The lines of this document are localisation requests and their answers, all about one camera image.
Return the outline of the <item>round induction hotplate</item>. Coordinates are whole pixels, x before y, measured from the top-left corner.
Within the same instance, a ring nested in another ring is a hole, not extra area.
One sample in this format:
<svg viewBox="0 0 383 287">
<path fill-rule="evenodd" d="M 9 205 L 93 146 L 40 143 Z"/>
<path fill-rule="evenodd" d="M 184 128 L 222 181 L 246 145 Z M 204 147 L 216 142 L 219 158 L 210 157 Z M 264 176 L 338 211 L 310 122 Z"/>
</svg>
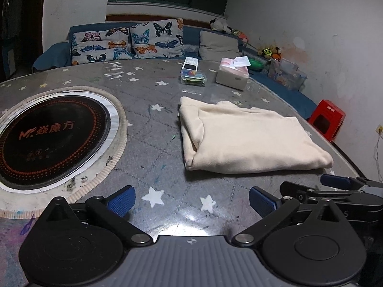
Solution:
<svg viewBox="0 0 383 287">
<path fill-rule="evenodd" d="M 74 203 L 116 166 L 128 122 L 111 93 L 87 86 L 22 100 L 1 117 L 1 216 L 36 218 L 56 196 Z"/>
</svg>

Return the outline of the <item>clear plastic storage box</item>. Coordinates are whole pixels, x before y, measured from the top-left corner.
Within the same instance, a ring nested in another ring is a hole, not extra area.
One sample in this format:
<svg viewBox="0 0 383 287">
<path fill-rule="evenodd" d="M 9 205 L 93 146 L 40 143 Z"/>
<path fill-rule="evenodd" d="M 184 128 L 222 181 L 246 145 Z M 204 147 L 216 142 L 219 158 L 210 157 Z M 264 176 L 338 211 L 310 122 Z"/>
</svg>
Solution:
<svg viewBox="0 0 383 287">
<path fill-rule="evenodd" d="M 308 75 L 302 72 L 297 64 L 282 58 L 270 61 L 268 77 L 289 90 L 299 91 Z"/>
</svg>

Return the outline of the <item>butterfly pillow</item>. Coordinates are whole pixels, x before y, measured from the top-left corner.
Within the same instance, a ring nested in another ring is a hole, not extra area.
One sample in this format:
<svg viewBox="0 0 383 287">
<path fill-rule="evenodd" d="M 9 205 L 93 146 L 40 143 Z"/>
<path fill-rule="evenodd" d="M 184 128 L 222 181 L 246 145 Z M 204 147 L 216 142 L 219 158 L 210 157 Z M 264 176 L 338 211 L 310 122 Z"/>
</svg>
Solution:
<svg viewBox="0 0 383 287">
<path fill-rule="evenodd" d="M 178 58 L 184 55 L 182 18 L 133 25 L 130 36 L 137 58 Z"/>
<path fill-rule="evenodd" d="M 130 31 L 126 27 L 74 33 L 71 65 L 133 59 Z"/>
</svg>

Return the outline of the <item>white tissue box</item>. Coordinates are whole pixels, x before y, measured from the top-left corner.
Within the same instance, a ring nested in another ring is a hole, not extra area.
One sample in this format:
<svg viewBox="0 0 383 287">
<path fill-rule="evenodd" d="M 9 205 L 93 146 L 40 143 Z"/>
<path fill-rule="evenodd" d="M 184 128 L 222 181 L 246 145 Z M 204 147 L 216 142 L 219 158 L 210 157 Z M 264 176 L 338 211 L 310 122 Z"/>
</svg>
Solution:
<svg viewBox="0 0 383 287">
<path fill-rule="evenodd" d="M 248 67 L 250 65 L 248 56 L 235 57 L 234 59 L 222 58 L 215 82 L 243 91 L 249 79 Z"/>
</svg>

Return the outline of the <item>black white plush toy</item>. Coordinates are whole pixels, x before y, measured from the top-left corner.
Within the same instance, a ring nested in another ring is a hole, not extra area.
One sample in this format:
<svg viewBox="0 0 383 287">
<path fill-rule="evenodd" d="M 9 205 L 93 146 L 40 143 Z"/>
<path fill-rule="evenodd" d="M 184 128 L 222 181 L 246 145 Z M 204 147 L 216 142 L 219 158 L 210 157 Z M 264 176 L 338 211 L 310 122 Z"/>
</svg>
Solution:
<svg viewBox="0 0 383 287">
<path fill-rule="evenodd" d="M 235 34 L 235 30 L 229 27 L 226 23 L 214 18 L 210 21 L 210 28 L 212 31 L 216 31 L 222 34 Z"/>
</svg>

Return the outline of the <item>clear box of coloured items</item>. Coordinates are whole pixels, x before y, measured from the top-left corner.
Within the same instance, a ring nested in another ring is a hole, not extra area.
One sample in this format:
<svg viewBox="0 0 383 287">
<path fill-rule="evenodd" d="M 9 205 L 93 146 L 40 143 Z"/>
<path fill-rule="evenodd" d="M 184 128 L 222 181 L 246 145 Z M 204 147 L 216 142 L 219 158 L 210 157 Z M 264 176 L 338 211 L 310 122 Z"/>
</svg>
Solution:
<svg viewBox="0 0 383 287">
<path fill-rule="evenodd" d="M 205 86 L 207 77 L 201 71 L 182 69 L 180 72 L 180 81 L 186 85 Z"/>
</svg>

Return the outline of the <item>left butterfly pillow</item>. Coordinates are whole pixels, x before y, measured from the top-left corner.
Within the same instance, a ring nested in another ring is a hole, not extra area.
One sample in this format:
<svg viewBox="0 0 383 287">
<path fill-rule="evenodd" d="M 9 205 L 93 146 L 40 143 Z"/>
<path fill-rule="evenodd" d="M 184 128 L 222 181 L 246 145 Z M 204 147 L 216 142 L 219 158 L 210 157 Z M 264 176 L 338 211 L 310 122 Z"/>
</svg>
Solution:
<svg viewBox="0 0 383 287">
<path fill-rule="evenodd" d="M 74 33 L 71 65 L 133 59 L 130 31 L 126 27 Z"/>
</svg>

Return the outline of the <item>yellow orange toy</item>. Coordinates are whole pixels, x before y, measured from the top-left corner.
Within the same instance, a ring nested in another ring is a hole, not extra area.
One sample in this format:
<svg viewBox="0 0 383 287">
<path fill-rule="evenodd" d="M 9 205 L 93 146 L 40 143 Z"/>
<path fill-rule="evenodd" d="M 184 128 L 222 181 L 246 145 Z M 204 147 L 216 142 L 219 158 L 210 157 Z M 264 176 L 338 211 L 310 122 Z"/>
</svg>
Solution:
<svg viewBox="0 0 383 287">
<path fill-rule="evenodd" d="M 263 57 L 264 59 L 270 60 L 281 60 L 282 51 L 281 48 L 271 45 L 269 47 L 264 47 L 258 50 L 258 56 Z"/>
</svg>

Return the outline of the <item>cream sweatshirt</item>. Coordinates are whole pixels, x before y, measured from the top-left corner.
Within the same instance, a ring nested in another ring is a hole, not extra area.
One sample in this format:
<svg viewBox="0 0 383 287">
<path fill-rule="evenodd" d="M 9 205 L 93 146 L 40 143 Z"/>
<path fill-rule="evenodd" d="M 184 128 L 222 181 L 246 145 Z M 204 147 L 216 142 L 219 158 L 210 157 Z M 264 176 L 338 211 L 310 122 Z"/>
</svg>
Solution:
<svg viewBox="0 0 383 287">
<path fill-rule="evenodd" d="M 331 168 L 334 164 L 296 117 L 240 108 L 229 101 L 208 104 L 181 97 L 179 119 L 184 164 L 189 171 L 255 174 Z"/>
</svg>

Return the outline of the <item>grey cushion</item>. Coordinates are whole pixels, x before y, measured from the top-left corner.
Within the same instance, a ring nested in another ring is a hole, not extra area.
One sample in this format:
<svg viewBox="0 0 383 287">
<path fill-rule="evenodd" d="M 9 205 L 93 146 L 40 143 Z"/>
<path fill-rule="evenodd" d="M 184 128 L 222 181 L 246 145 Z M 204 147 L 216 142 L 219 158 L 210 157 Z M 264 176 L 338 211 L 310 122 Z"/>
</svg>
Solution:
<svg viewBox="0 0 383 287">
<path fill-rule="evenodd" d="M 201 31 L 199 55 L 203 60 L 217 62 L 222 58 L 234 59 L 240 56 L 238 41 L 225 35 Z"/>
</svg>

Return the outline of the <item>red plastic stool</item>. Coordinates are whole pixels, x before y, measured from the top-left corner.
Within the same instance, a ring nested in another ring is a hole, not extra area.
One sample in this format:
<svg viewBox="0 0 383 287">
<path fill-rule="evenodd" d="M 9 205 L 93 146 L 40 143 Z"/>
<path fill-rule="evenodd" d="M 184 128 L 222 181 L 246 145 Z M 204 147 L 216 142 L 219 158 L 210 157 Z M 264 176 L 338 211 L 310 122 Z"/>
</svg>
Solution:
<svg viewBox="0 0 383 287">
<path fill-rule="evenodd" d="M 328 141 L 335 140 L 346 113 L 329 100 L 322 100 L 308 122 Z"/>
</svg>

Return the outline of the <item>right butterfly pillow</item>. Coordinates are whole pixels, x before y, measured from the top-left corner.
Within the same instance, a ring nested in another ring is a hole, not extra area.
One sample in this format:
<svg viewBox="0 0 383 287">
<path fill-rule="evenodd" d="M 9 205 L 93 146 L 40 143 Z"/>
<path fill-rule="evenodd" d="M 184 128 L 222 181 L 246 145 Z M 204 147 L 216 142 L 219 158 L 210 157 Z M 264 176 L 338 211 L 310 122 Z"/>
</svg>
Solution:
<svg viewBox="0 0 383 287">
<path fill-rule="evenodd" d="M 178 58 L 184 55 L 182 18 L 133 25 L 130 36 L 137 58 Z"/>
</svg>

